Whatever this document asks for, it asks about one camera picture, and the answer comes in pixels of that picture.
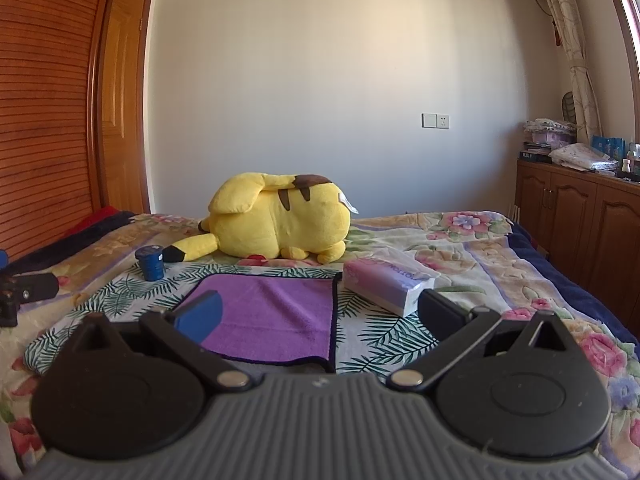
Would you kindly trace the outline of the slatted wooden wardrobe door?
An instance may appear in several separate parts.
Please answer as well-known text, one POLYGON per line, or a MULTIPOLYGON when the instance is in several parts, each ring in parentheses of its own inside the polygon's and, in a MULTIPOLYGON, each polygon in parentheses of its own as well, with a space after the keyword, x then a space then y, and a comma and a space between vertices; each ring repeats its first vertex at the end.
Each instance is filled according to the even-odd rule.
POLYGON ((104 201, 98 127, 112 0, 1 0, 1 247, 17 259, 104 201))

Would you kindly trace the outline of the wooden side cabinet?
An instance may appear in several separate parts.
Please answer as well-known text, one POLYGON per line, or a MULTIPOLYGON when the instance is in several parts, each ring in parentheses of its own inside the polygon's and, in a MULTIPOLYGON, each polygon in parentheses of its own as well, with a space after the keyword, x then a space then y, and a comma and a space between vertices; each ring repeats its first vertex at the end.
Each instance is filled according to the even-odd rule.
POLYGON ((639 185, 520 160, 518 223, 548 261, 639 333, 639 185))

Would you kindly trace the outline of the bottles on cabinet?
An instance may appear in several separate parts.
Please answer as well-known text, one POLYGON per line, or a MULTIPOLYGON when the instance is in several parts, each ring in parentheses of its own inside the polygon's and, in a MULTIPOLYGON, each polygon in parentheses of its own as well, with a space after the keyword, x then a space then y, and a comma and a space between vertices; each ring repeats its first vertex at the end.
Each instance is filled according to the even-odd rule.
POLYGON ((620 176, 634 182, 640 180, 640 144, 629 143, 627 153, 622 159, 620 176))

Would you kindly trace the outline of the floral bed quilt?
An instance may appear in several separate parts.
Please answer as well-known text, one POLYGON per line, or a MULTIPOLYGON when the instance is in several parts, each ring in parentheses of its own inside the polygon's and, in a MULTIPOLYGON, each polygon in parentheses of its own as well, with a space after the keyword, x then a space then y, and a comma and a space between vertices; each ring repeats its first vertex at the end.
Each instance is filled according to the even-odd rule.
MULTIPOLYGON (((43 453, 30 421, 30 398, 41 376, 27 367, 26 347, 101 287, 138 266, 134 251, 168 245, 196 233, 193 219, 140 214, 79 248, 55 248, 40 263, 60 283, 54 299, 24 309, 14 328, 1 333, 1 474, 21 477, 43 453)), ((608 389, 612 415, 597 452, 627 478, 639 474, 639 346, 600 302, 548 263, 527 234, 490 211, 431 212, 363 219, 346 240, 346 257, 390 247, 411 252, 439 273, 436 290, 472 309, 486 306, 510 320, 525 321, 539 310, 559 315, 608 389)), ((314 260, 239 261, 215 254, 197 262, 269 266, 314 260)))

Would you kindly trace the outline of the palm leaf print cloth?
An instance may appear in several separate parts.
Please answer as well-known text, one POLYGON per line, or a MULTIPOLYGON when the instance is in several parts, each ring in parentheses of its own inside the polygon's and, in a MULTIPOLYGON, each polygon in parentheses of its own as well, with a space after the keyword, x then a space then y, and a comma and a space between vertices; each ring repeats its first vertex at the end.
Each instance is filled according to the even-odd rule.
POLYGON ((325 268, 303 263, 240 266, 203 261, 168 266, 161 280, 149 283, 143 281, 140 268, 134 266, 38 336, 26 347, 24 360, 28 368, 44 374, 88 314, 102 313, 114 323, 129 323, 148 312, 169 313, 201 280, 214 274, 281 278, 337 276, 340 282, 337 285, 335 370, 340 373, 383 375, 436 346, 438 340, 420 323, 415 313, 402 318, 361 298, 344 287, 340 272, 338 266, 325 268))

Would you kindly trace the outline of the purple tissue pack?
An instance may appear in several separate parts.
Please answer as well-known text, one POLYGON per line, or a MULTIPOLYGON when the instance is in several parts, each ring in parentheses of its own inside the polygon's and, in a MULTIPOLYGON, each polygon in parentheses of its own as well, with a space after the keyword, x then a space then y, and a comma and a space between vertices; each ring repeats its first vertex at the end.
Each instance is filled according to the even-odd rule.
POLYGON ((343 264, 344 287, 390 313, 406 318, 418 310, 424 290, 433 289, 439 273, 411 252, 378 249, 343 264))

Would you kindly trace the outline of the purple and grey towel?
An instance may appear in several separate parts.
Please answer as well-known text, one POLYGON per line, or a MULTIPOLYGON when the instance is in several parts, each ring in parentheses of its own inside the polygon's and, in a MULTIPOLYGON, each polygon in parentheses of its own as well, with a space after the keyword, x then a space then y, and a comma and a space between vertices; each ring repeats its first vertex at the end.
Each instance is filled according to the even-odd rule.
POLYGON ((224 303, 220 325, 200 344, 205 350, 232 361, 314 364, 332 373, 339 282, 337 276, 214 274, 186 298, 210 289, 219 292, 224 303))

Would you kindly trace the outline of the yellow Pikachu plush toy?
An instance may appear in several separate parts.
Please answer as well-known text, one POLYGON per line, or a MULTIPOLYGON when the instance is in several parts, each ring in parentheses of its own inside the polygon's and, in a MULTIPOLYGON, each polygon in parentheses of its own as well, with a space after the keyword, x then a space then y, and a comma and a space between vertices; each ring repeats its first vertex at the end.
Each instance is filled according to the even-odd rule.
POLYGON ((224 182, 208 205, 201 233, 163 250, 166 262, 214 252, 236 258, 340 260, 358 210, 331 180, 318 174, 246 172, 224 182))

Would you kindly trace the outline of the patterned beige curtain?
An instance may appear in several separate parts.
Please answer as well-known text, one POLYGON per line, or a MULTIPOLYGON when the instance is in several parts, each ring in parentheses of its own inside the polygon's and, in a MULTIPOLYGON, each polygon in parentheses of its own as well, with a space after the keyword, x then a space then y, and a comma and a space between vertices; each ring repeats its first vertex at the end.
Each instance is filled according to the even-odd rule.
POLYGON ((577 140, 591 144, 601 122, 586 55, 586 40, 577 0, 546 0, 567 58, 577 119, 577 140))

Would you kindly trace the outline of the red blanket at headboard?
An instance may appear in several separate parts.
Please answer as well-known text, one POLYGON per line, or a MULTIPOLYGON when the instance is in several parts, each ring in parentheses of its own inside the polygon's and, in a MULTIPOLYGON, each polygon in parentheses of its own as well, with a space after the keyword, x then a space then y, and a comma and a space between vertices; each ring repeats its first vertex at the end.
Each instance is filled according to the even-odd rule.
POLYGON ((118 228, 119 215, 122 212, 113 206, 106 206, 93 211, 88 217, 83 218, 77 224, 68 229, 63 238, 73 240, 97 240, 118 228))

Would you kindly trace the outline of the white wall switch socket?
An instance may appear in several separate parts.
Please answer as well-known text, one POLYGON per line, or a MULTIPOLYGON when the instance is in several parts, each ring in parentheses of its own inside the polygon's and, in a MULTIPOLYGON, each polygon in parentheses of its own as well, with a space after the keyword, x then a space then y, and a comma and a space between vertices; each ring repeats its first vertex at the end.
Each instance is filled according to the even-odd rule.
POLYGON ((450 119, 448 115, 424 113, 422 115, 422 127, 427 129, 448 129, 450 119))

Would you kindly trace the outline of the blue cylindrical cup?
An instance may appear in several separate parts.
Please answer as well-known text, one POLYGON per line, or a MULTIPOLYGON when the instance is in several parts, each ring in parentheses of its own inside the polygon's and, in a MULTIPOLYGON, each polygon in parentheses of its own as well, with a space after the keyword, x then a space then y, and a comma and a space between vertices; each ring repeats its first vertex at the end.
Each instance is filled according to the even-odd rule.
POLYGON ((156 282, 164 277, 163 247, 148 245, 134 253, 142 275, 147 282, 156 282))

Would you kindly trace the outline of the wooden room door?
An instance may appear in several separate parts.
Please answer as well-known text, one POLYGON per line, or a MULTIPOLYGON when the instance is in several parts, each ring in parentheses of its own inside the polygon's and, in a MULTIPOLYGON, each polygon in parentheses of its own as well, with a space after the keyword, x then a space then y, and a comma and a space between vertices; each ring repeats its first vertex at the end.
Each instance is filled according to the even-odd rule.
POLYGON ((101 82, 101 184, 105 203, 150 210, 143 140, 144 61, 151 0, 112 0, 101 82))

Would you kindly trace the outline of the folded white floral cloth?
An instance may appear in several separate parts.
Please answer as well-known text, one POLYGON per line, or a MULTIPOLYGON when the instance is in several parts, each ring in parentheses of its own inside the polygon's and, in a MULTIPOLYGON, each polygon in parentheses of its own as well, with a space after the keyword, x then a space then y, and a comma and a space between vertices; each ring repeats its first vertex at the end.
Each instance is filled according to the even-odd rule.
POLYGON ((620 164, 607 154, 582 143, 567 144, 549 153, 554 164, 580 171, 616 171, 620 164))

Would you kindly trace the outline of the blue box on cabinet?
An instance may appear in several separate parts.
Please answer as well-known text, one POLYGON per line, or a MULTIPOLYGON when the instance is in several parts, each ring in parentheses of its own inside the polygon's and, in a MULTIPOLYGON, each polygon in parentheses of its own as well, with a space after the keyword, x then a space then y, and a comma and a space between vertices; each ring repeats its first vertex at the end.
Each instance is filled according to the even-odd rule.
POLYGON ((606 136, 594 136, 591 146, 608 157, 622 160, 626 154, 626 141, 622 138, 607 138, 606 136))

